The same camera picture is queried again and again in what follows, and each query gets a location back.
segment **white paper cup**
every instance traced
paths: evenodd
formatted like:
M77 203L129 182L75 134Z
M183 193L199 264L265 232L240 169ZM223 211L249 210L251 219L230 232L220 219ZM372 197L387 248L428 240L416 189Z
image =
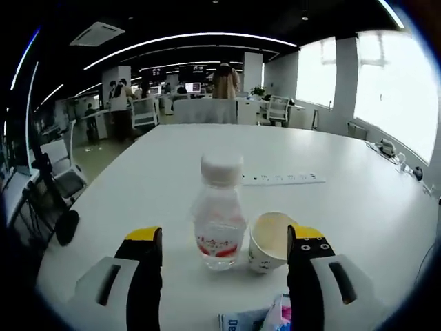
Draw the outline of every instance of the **white paper cup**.
M293 219L281 212L267 212L256 217L250 226L249 267L266 274L286 264L288 225Z

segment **black ceiling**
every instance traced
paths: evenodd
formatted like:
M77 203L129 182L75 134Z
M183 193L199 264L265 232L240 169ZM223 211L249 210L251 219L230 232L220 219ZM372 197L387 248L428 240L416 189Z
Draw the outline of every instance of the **black ceiling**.
M10 85L17 63L32 33L41 26L17 79L11 100L27 95L30 75L39 61L32 106L35 108L61 83L51 100L70 97L101 81L103 70L121 64L133 71L148 66L187 61L241 61L242 46L266 51L264 61L295 49L270 41L240 37L189 37L149 44L123 52L84 71L92 62L116 50L147 40L191 32L237 32L281 39L298 46L337 36L347 37L361 30L394 29L395 23L377 0L309 0L308 21L302 20L305 0L267 2L219 0L193 1L51 1L33 3L24 17L26 31L15 34L10 51L11 65L5 70ZM125 33L91 47L69 46L96 21L122 28ZM215 45L214 47L196 47Z

